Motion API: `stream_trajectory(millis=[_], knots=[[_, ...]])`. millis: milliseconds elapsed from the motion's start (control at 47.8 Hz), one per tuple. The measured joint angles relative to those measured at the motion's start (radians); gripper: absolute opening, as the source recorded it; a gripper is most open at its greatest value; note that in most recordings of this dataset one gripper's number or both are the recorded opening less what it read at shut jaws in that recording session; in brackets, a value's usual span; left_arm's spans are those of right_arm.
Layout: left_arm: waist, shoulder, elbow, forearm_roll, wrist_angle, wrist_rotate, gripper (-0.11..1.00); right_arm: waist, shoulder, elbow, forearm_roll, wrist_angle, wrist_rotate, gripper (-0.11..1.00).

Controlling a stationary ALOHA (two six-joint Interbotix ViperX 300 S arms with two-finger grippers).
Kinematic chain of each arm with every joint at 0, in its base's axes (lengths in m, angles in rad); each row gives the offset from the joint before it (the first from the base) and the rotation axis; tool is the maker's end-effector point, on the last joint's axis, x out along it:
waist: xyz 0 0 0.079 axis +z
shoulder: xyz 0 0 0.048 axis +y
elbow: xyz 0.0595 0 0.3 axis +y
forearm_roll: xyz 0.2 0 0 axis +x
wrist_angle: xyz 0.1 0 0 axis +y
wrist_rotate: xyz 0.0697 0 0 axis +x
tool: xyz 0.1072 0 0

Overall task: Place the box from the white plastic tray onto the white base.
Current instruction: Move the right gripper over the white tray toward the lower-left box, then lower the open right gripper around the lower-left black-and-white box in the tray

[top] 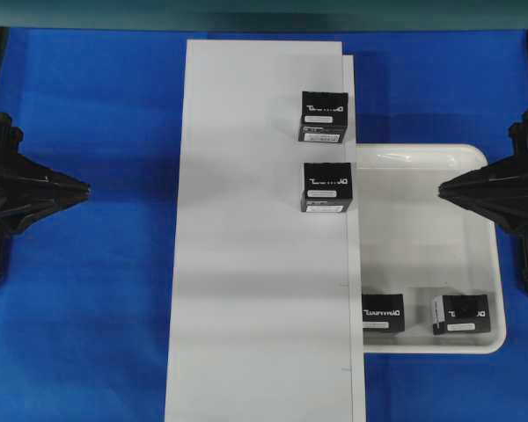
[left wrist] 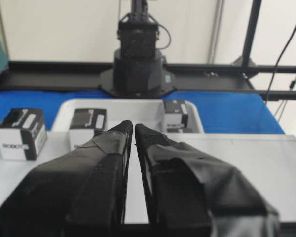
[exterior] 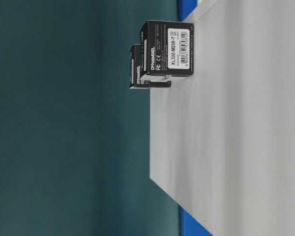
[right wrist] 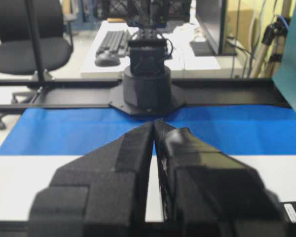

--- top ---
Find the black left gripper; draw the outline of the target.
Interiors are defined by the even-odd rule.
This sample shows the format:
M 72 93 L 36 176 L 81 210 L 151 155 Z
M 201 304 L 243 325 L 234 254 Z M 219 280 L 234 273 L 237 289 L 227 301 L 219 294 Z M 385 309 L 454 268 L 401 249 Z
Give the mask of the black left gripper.
M 23 133 L 12 125 L 10 115 L 0 113 L 0 213 L 5 210 L 7 202 L 8 183 L 3 180 L 7 166 L 17 181 L 78 193 L 29 202 L 8 217 L 8 228 L 0 215 L 0 278 L 8 263 L 11 235 L 22 234 L 39 220 L 87 201 L 91 192 L 89 184 L 17 154 L 22 139 Z

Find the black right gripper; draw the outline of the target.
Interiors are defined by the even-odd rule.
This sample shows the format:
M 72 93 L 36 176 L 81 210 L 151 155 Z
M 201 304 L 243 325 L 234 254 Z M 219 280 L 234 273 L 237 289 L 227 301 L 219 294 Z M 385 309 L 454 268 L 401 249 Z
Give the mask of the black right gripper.
M 519 236 L 524 257 L 523 277 L 524 281 L 528 281 L 528 198 L 524 200 L 524 215 L 519 217 L 511 212 L 445 195 L 528 193 L 528 110 L 523 113 L 521 122 L 511 125 L 509 136 L 513 144 L 513 156 L 443 182 L 438 187 L 438 197 L 487 218 L 507 233 Z

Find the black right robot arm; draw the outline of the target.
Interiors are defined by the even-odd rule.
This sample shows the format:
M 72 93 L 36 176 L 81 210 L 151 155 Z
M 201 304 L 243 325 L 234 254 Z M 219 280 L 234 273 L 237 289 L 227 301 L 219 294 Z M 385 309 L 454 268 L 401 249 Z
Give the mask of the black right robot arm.
M 528 32 L 526 33 L 528 52 Z M 522 239 L 528 289 L 528 110 L 509 128 L 513 154 L 442 183 L 438 196 Z

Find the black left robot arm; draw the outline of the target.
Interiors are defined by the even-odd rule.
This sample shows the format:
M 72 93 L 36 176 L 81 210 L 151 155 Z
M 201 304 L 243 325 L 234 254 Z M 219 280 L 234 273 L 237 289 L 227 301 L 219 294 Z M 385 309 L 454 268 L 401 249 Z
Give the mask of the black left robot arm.
M 8 29 L 0 27 L 0 70 Z M 11 238 L 34 223 L 88 200 L 91 187 L 37 164 L 19 153 L 23 132 L 0 113 L 0 278 L 8 262 Z

